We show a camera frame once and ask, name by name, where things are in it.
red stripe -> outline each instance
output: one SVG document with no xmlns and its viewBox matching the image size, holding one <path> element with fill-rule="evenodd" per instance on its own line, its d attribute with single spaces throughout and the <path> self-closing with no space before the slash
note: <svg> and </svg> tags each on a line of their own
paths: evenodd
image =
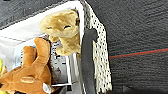
<svg viewBox="0 0 168 94">
<path fill-rule="evenodd" d="M 152 53 L 158 53 L 158 52 L 167 52 L 167 51 L 168 51 L 168 48 L 165 48 L 165 49 L 158 49 L 158 50 L 152 50 L 152 51 L 124 54 L 124 55 L 117 55 L 117 56 L 109 56 L 109 59 L 120 58 L 120 57 L 129 57 L 129 56 L 135 56 L 135 55 L 145 55 L 145 54 L 152 54 Z"/>
</svg>

tan plush bear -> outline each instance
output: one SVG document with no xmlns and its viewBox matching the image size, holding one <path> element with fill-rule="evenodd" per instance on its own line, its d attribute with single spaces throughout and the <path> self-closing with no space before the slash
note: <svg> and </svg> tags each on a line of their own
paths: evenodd
<svg viewBox="0 0 168 94">
<path fill-rule="evenodd" d="M 50 57 L 50 43 L 35 38 L 36 48 L 23 48 L 23 63 L 0 78 L 1 91 L 20 91 L 29 94 L 47 94 L 43 84 L 51 86 L 51 73 L 47 66 Z"/>
<path fill-rule="evenodd" d="M 40 22 L 40 29 L 50 35 L 51 42 L 61 41 L 62 46 L 56 48 L 58 55 L 81 52 L 79 17 L 75 10 L 63 10 L 45 16 Z"/>
</svg>

toy bin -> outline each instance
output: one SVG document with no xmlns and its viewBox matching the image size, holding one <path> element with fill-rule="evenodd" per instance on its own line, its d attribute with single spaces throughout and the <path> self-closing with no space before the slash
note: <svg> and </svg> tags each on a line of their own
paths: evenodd
<svg viewBox="0 0 168 94">
<path fill-rule="evenodd" d="M 75 93 L 75 89 L 73 89 L 75 86 L 80 86 L 78 90 L 76 90 L 79 94 L 98 94 L 98 92 L 105 93 L 111 90 L 111 73 L 108 62 L 106 31 L 90 5 L 84 0 L 63 0 L 1 27 L 0 59 L 3 60 L 3 65 L 7 67 L 8 71 L 21 66 L 23 47 L 35 47 L 35 37 L 48 38 L 48 35 L 44 34 L 39 28 L 40 21 L 48 14 L 65 9 L 76 9 L 79 14 L 81 46 L 86 45 L 82 43 L 86 41 L 86 39 L 83 39 L 83 36 L 86 32 L 92 32 L 93 28 L 96 31 L 97 39 L 91 40 L 92 54 L 88 57 L 91 58 L 93 62 L 81 60 L 83 59 L 83 53 L 81 53 L 81 58 L 77 57 L 76 53 L 70 56 L 59 56 L 56 54 L 55 48 L 61 46 L 60 41 L 51 43 L 51 72 L 55 74 L 52 79 L 52 86 L 64 87 L 59 94 L 65 94 L 67 86 L 72 87 L 72 91 L 68 94 L 71 94 L 71 92 Z M 93 63 L 93 66 L 91 66 L 91 69 L 94 69 L 94 74 L 92 75 L 94 77 L 94 79 L 92 79 L 93 83 L 89 83 L 88 80 L 90 79 L 88 76 L 90 70 L 87 70 L 88 63 Z"/>
</svg>

white mesh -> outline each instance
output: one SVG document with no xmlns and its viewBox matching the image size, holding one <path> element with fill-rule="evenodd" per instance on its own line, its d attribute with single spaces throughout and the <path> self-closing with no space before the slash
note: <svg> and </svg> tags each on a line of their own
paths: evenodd
<svg viewBox="0 0 168 94">
<path fill-rule="evenodd" d="M 93 61 L 95 64 L 96 91 L 106 93 L 112 90 L 111 72 L 108 61 L 106 31 L 90 7 L 90 28 L 95 28 L 98 33 L 97 43 L 93 41 Z"/>
</svg>

white basket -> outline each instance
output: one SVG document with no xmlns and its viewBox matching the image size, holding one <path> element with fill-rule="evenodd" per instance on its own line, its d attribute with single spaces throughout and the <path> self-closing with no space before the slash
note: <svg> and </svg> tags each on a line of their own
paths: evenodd
<svg viewBox="0 0 168 94">
<path fill-rule="evenodd" d="M 106 43 L 106 32 L 103 24 L 100 23 L 92 8 L 84 1 L 67 1 L 61 5 L 52 5 L 36 15 L 32 15 L 27 19 L 17 22 L 5 29 L 0 30 L 0 58 L 3 59 L 4 65 L 8 71 L 20 66 L 21 50 L 24 46 L 35 46 L 33 40 L 35 37 L 44 36 L 45 34 L 39 28 L 40 21 L 48 14 L 61 11 L 64 9 L 76 9 L 80 18 L 80 43 L 86 28 L 95 28 L 98 32 L 98 42 L 93 42 L 93 60 L 95 64 L 95 79 L 97 93 L 102 90 L 105 93 L 112 89 L 111 76 L 108 62 L 108 52 Z M 79 81 L 82 86 L 83 93 L 85 87 L 80 78 L 80 60 L 77 60 L 76 54 L 62 58 L 66 61 L 66 72 L 68 76 L 67 83 L 56 84 L 53 86 L 72 85 Z"/>
</svg>

